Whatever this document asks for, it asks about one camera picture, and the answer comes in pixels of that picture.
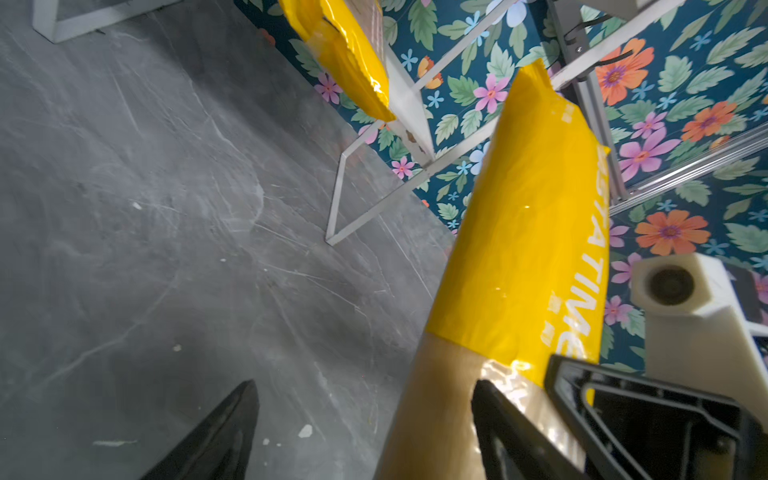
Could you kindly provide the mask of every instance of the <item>blue flower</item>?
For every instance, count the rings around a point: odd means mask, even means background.
[[[664,210],[665,212],[672,211],[672,209],[677,206],[676,204],[672,203],[672,200],[665,200],[664,202],[659,202],[656,205],[659,206],[656,210]]]
[[[469,173],[469,168],[470,167],[471,167],[471,165],[467,164],[466,161],[462,160],[462,164],[461,165],[456,165],[456,170],[458,170],[458,172],[460,174],[466,175],[466,174]]]
[[[768,270],[768,255],[763,255],[763,258],[750,257],[750,260],[754,262],[755,268],[763,268]]]
[[[467,24],[467,28],[464,29],[464,35],[467,35],[472,29],[478,24],[478,21],[480,20],[480,11],[475,12],[475,17],[467,17],[464,19],[464,22]],[[487,38],[491,34],[490,31],[486,30],[480,34],[480,36],[477,38],[478,46],[482,46],[482,39]]]
[[[707,255],[712,255],[713,253],[715,255],[725,255],[725,250],[723,250],[723,248],[728,248],[728,243],[718,243],[717,240],[711,238],[710,241],[702,245],[702,247],[707,251]]]
[[[750,118],[751,121],[758,121],[763,117],[768,117],[768,107],[765,107],[763,110],[755,111],[755,113]]]
[[[632,100],[636,100],[638,98],[645,100],[645,93],[653,90],[654,87],[656,87],[656,84],[648,85],[647,83],[647,81],[643,80],[643,83],[640,85],[640,87],[633,90],[634,95],[632,95]]]
[[[768,210],[761,210],[759,212],[750,212],[750,220],[757,220],[762,223],[768,219]]]
[[[416,65],[416,62],[419,61],[418,58],[413,56],[413,48],[408,49],[408,55],[401,53],[400,58],[402,58],[402,66],[405,67],[408,71],[411,71],[413,69],[413,65]]]
[[[440,108],[440,102],[445,99],[440,97],[440,90],[435,90],[434,95],[427,95],[427,100],[429,100],[428,107]]]
[[[701,50],[704,45],[712,42],[712,38],[709,38],[710,35],[712,35],[711,30],[705,33],[703,37],[701,35],[696,35],[694,37],[694,43],[690,47],[695,51]]]
[[[661,110],[667,110],[670,105],[677,103],[677,99],[674,97],[677,95],[676,91],[673,91],[670,93],[669,97],[662,97],[661,100],[659,100],[659,107],[661,107]]]

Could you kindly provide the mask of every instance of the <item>white metal frame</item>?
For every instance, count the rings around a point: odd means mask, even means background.
[[[127,0],[83,15],[58,20],[59,0],[34,0],[32,27],[53,43],[60,43],[180,0]]]
[[[432,80],[446,65],[448,65],[453,59],[458,57],[461,52],[468,47],[482,32],[488,29],[491,24],[500,18],[509,7],[512,6],[517,0],[504,0],[496,6],[491,12],[488,13],[467,35],[465,35],[456,45],[451,48],[439,61],[435,63],[435,66],[429,69],[414,85],[415,90],[421,90],[428,81]],[[643,31],[648,25],[658,20],[662,15],[667,13],[674,7],[682,4],[684,0],[656,0],[652,4],[648,5],[642,12],[636,17],[629,20],[622,25],[612,35],[609,35],[602,42],[597,44],[594,48],[587,50],[583,55],[568,63],[557,74],[552,76],[552,87],[555,90],[560,90],[567,85],[571,80],[583,74],[588,69],[600,61],[603,57],[610,54],[616,48],[622,46],[622,44],[629,41],[632,37]],[[379,200],[379,202],[368,209],[364,214],[357,217],[349,225],[336,232],[336,221],[339,215],[339,202],[341,199],[341,189],[344,183],[344,169],[346,167],[346,158],[351,155],[358,147],[360,147],[366,134],[367,129],[364,130],[358,137],[352,142],[351,145],[341,153],[339,157],[339,168],[336,172],[336,184],[333,188],[333,198],[331,200],[330,214],[328,218],[328,226],[326,228],[326,242],[333,246],[338,242],[349,236],[355,230],[360,228],[366,222],[374,218],[376,215],[383,212],[389,205],[394,204],[403,198],[408,192],[416,189],[419,185],[427,181],[431,176],[439,173],[441,170],[449,166],[456,161],[463,154],[466,154],[473,148],[475,148],[480,142],[491,137],[498,118],[489,121],[483,125],[474,134],[459,142],[450,150],[446,151],[443,155],[435,159],[434,162],[429,165],[425,165],[424,170],[419,172],[410,180],[397,187],[392,193]],[[384,124],[382,121],[377,121],[369,128],[379,128]]]

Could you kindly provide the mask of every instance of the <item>floral wallpaper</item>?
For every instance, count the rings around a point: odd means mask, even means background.
[[[611,220],[601,361],[644,370],[645,318],[630,302],[632,265],[698,252],[752,270],[768,324],[768,151],[651,198]]]
[[[768,0],[687,0],[604,60],[627,58],[595,68],[627,185],[768,118],[766,7]],[[621,24],[612,18],[591,28],[592,45]]]

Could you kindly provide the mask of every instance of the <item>green leaf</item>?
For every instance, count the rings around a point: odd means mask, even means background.
[[[349,98],[349,95],[344,91],[339,94],[339,104],[347,110],[357,110],[355,102],[352,101],[352,98]]]
[[[637,354],[637,356],[639,356],[640,358],[645,360],[645,349],[642,349],[639,346],[631,346],[631,347],[629,347],[629,349],[632,350],[633,352],[635,352],[635,354]]]
[[[745,131],[745,130],[746,130],[746,117],[743,115],[734,115],[733,118],[731,118],[728,121],[728,123],[720,127],[717,133],[720,135],[730,135],[732,133],[736,133],[738,131]]]
[[[605,107],[605,116],[608,117],[608,121],[616,120],[621,116],[621,112],[616,107]]]
[[[632,309],[627,313],[627,316],[629,316],[629,323],[622,323],[621,328],[627,330],[627,333],[632,336],[639,336],[644,339],[645,315],[638,309]]]
[[[437,123],[437,130],[435,130],[435,136],[437,136],[437,140],[435,142],[437,145],[440,145],[443,140],[453,135],[456,127],[458,127],[457,114],[443,115],[440,121]]]
[[[480,85],[478,82],[462,75],[459,78],[448,77],[448,87],[451,89],[453,100],[463,106],[471,105],[477,101],[475,89]]]
[[[467,175],[461,174],[456,179],[456,191],[461,193],[464,190],[464,186],[467,184]]]
[[[437,211],[443,220],[453,220],[458,216],[458,208],[451,204],[437,204]]]
[[[405,4],[406,0],[382,0],[380,5],[384,9],[384,12],[391,12],[392,10],[399,12]]]
[[[499,22],[496,25],[486,30],[490,35],[483,41],[482,54],[484,57],[488,57],[491,54],[491,50],[496,46],[496,41],[502,36],[502,23]]]
[[[269,7],[266,10],[266,13],[268,15],[272,15],[273,17],[280,17],[283,15],[283,7],[281,7],[279,3],[276,3],[275,5]]]
[[[609,325],[603,325],[603,339],[600,341],[600,356],[608,358],[608,353],[614,348],[614,330]]]
[[[464,36],[464,30],[466,30],[468,26],[469,25],[467,22],[454,20],[450,25],[443,25],[442,27],[438,28],[437,32],[440,35],[445,35],[451,40],[458,40]]]
[[[376,119],[370,117],[366,112],[362,111],[361,108],[358,108],[357,112],[352,116],[352,121],[356,121],[360,124],[372,124]]]
[[[619,111],[621,118],[628,124],[634,125],[637,122],[644,121],[649,113],[654,111],[656,104],[650,100],[640,100],[637,103],[621,105]]]
[[[469,65],[472,64],[472,60],[475,60],[478,56],[478,44],[476,41],[469,44],[467,48],[462,52],[462,75],[469,71]]]
[[[715,33],[722,30],[735,14],[741,12],[745,3],[746,0],[730,0],[730,3],[720,12],[720,20],[718,20],[717,25],[715,25]]]
[[[403,157],[407,157],[410,153],[398,137],[395,138],[395,141],[392,142],[392,146],[389,148],[389,158],[393,160],[400,160]]]
[[[689,180],[674,189],[674,193],[686,202],[694,202],[706,207],[710,202],[710,188],[700,180]]]
[[[391,130],[388,128],[382,128],[379,130],[379,151],[382,151],[392,145],[393,141],[395,141],[395,134],[392,133]]]
[[[317,78],[317,75],[324,72],[323,67],[317,63],[317,60],[312,56],[309,47],[307,47],[303,41],[298,38],[291,38],[289,42],[293,46],[293,50],[296,50],[296,60],[301,63],[301,68],[306,70],[306,73],[310,77]]]
[[[732,194],[754,195],[768,190],[768,187],[766,185],[759,184],[744,184],[737,185],[735,187],[725,187],[723,190],[726,192],[731,192]]]
[[[486,8],[491,1],[492,0],[466,0],[466,2],[462,2],[459,7],[467,13],[485,13]]]
[[[557,40],[543,41],[541,44],[528,50],[528,54],[520,59],[517,66],[524,67],[530,65],[540,58],[544,60],[544,66],[549,68],[558,59],[559,55],[560,45]]]
[[[738,223],[726,223],[728,237],[739,250],[751,253],[763,253],[768,251],[768,231],[761,230],[754,225],[739,225]]]
[[[435,175],[439,180],[442,180],[444,182],[453,182],[458,178],[458,172],[445,172],[444,174]]]
[[[629,137],[632,135],[631,132],[627,131],[626,128],[612,128],[611,129],[611,136],[614,139],[614,145],[625,139],[626,137]]]
[[[670,11],[662,15],[661,18],[659,18],[659,22],[661,22],[662,30],[666,30],[667,27],[670,26],[676,14],[677,14],[677,7],[672,8]]]
[[[764,27],[745,28],[742,31],[737,31],[736,33],[728,35],[724,40],[717,42],[717,44],[712,47],[712,50],[710,50],[710,53],[707,55],[707,63],[709,65],[715,65],[716,63],[724,61],[737,51],[746,47],[750,40],[763,30],[765,30]]]
[[[642,205],[637,205],[632,210],[629,210],[628,217],[632,223],[639,223],[645,220],[645,208]]]
[[[664,70],[659,74],[659,91],[677,90],[690,77],[690,66],[693,63],[688,57],[670,55],[664,60]]]
[[[715,67],[702,71],[690,81],[685,91],[689,94],[697,94],[719,84],[728,77],[733,77],[733,71],[726,67]]]
[[[482,120],[482,112],[475,110],[474,108],[462,117],[462,135],[467,138],[469,135],[474,134],[478,128],[480,128],[480,121]]]
[[[733,202],[732,204],[725,207],[725,214],[723,215],[723,220],[730,220],[731,218],[734,218],[737,214],[743,214],[750,208],[750,204],[752,203],[752,197],[745,198],[744,200],[739,200],[737,202]]]
[[[670,113],[667,115],[667,121],[678,121],[688,118],[691,115],[695,115],[713,105],[715,102],[709,98],[702,96],[686,98],[685,100],[677,102],[677,105],[672,107]]]
[[[768,0],[757,0],[757,2],[755,2],[752,13],[750,13],[750,17],[746,20],[746,26],[749,27],[752,25],[755,20],[760,17],[766,7],[768,7]]]
[[[528,29],[524,23],[516,25],[509,34],[509,46],[517,58],[522,58],[525,53],[525,39],[528,37]]]
[[[384,27],[384,39],[390,45],[394,45],[397,41],[397,21],[392,17],[385,16],[382,20],[382,26]]]
[[[756,67],[768,63],[768,41],[755,45],[750,53],[736,57],[735,61],[741,68]]]
[[[686,27],[683,28],[683,33],[677,37],[677,40],[675,40],[672,44],[672,47],[670,47],[670,51],[673,51],[675,48],[681,46],[688,38],[693,38],[695,34],[699,33],[701,27],[707,23],[710,15],[712,15],[712,12],[709,12],[705,16],[697,18],[696,20],[686,25]]]
[[[485,66],[488,67],[488,73],[496,75],[497,79],[512,78],[512,75],[515,73],[512,57],[508,51],[502,50],[498,43],[493,44],[491,61],[486,63]]]
[[[424,45],[427,50],[432,50],[432,36],[437,33],[437,15],[434,2],[426,7],[421,2],[413,2],[408,11],[408,20],[411,21],[411,33],[413,38]]]
[[[712,173],[712,176],[718,180],[736,180],[754,170],[759,159],[760,157],[755,157],[735,161],[725,167],[718,168]]]
[[[624,373],[637,373],[637,370],[635,370],[632,367],[630,367],[629,365],[626,365],[626,364],[621,363],[621,362],[601,363],[600,366],[606,366],[609,369],[618,370],[619,372],[624,372]]]

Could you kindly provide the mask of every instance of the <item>pink flower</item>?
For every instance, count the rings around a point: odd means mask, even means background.
[[[612,247],[618,248],[624,246],[624,239],[619,237],[619,235],[624,235],[627,230],[629,230],[629,227],[626,227],[625,225],[614,227],[614,219],[611,218],[611,229],[608,231],[608,235],[611,236]]]
[[[638,121],[636,124],[632,125],[632,128],[637,130],[632,134],[632,138],[637,138],[641,135],[643,138],[650,137],[650,134],[652,134],[655,130],[659,130],[660,128],[664,127],[664,122],[662,120],[666,116],[667,112],[659,115],[656,115],[654,112],[649,113],[646,116],[645,121]]]
[[[495,112],[496,102],[507,99],[507,92],[502,90],[506,88],[508,83],[509,78],[504,77],[501,80],[496,81],[496,75],[489,73],[488,77],[485,78],[486,88],[478,87],[472,92],[480,99],[478,104],[475,105],[475,110],[480,111],[488,105],[488,113],[492,114]]]
[[[336,84],[335,81],[333,81],[333,77],[328,74],[321,73],[317,75],[317,79],[320,81],[319,85],[315,85],[315,90],[317,93],[321,94],[325,101],[329,101],[338,105],[339,94],[342,92],[342,89],[339,85]]]
[[[642,260],[643,257],[641,257],[638,253],[632,253],[629,257],[627,257],[627,262],[611,262],[611,266],[614,268],[614,270],[618,270],[621,273],[617,273],[616,275],[613,275],[611,278],[612,283],[625,283],[629,280],[632,280],[632,266],[635,262],[638,260]]]
[[[360,135],[362,135],[362,133],[364,131],[368,130],[369,127],[370,127],[370,125],[365,125],[363,128],[359,129],[357,131],[357,136],[359,137]],[[379,136],[379,129],[378,128],[371,128],[370,130],[371,131],[366,134],[366,139],[364,140],[364,142],[366,142],[366,144],[368,144],[368,145],[370,145],[373,142],[375,142],[376,141],[376,137]]]
[[[413,162],[409,162],[408,158],[403,157],[400,159],[400,161],[393,161],[392,166],[394,167],[392,169],[393,172],[395,172],[395,175],[397,175],[400,180],[402,180],[406,175],[408,178],[413,177],[413,171],[411,170],[415,164]]]
[[[616,322],[629,323],[628,313],[634,310],[632,305],[621,303],[618,295],[613,295],[610,301],[605,302],[605,323],[613,325]]]
[[[760,276],[758,273],[752,272],[752,276],[755,279],[757,298],[763,303],[768,303],[768,275]]]
[[[661,159],[656,155],[666,154],[677,145],[681,140],[667,140],[661,145],[659,143],[667,136],[667,129],[665,127],[656,130],[654,133],[648,136],[648,139],[643,143],[643,147],[636,141],[628,142],[621,145],[619,154],[622,157],[627,157],[627,160],[619,162],[621,167],[621,179],[627,181],[637,174],[637,170],[643,169],[643,172],[652,172],[658,170],[661,166]]]

